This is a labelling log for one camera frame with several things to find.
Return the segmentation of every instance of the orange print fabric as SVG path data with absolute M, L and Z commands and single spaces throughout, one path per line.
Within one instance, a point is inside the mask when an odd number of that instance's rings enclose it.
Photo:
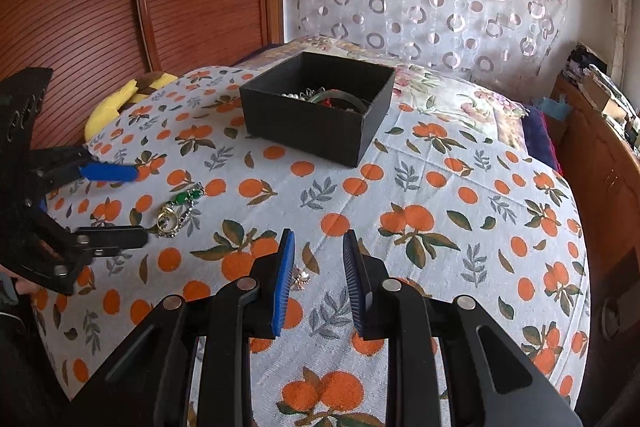
M 104 161 L 135 164 L 137 181 L 79 180 L 50 199 L 50 215 L 72 230 L 153 231 L 164 202 L 204 188 L 174 239 L 151 233 L 145 248 L 95 259 L 70 298 L 34 296 L 68 396 L 164 296 L 214 295 L 275 252 L 289 228 L 310 279 L 290 293 L 282 336 L 250 340 L 255 421 L 383 425 L 384 387 L 372 375 L 386 375 L 387 344 L 354 331 L 340 258 L 353 229 L 361 251 L 424 295 L 475 297 L 574 405 L 590 345 L 589 267 L 564 178 L 407 101 L 391 103 L 353 169 L 249 136 L 237 87 L 255 74 L 207 67 L 158 90 L 88 144 Z M 444 393 L 437 339 L 424 347 L 436 352 Z M 198 399 L 193 389 L 194 411 Z

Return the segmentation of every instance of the person's hand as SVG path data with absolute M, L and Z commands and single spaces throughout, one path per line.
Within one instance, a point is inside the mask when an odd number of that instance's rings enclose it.
M 18 274 L 12 272 L 11 270 L 7 270 L 1 264 L 0 264 L 0 272 L 6 273 L 12 279 L 17 279 L 17 281 L 15 282 L 15 291 L 20 295 L 36 293 L 40 289 L 40 286 L 38 284 L 28 281 L 24 277 L 20 277 Z

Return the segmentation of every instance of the purple cloth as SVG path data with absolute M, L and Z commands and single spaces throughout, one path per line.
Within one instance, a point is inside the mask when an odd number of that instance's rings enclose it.
M 532 105 L 525 105 L 525 107 L 529 110 L 529 116 L 522 118 L 522 131 L 529 155 L 561 172 L 556 160 L 556 150 L 546 132 L 544 114 Z

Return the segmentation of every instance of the cardboard box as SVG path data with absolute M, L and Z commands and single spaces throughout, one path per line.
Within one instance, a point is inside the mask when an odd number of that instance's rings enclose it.
M 391 102 L 396 70 L 350 58 L 301 53 L 240 87 L 249 133 L 348 167 L 357 167 Z M 346 111 L 282 96 L 340 89 L 367 112 Z
M 599 82 L 593 75 L 585 75 L 582 81 L 582 87 L 591 99 L 591 105 L 602 114 L 610 116 L 618 123 L 623 123 L 626 117 L 626 111 L 613 98 L 609 88 Z

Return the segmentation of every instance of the yellow plush toy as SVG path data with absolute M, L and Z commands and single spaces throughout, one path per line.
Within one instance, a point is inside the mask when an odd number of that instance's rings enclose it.
M 177 78 L 169 73 L 153 71 L 130 80 L 97 105 L 84 126 L 84 139 L 89 142 L 92 137 L 116 120 L 123 111 L 145 100 L 150 94 L 177 80 Z

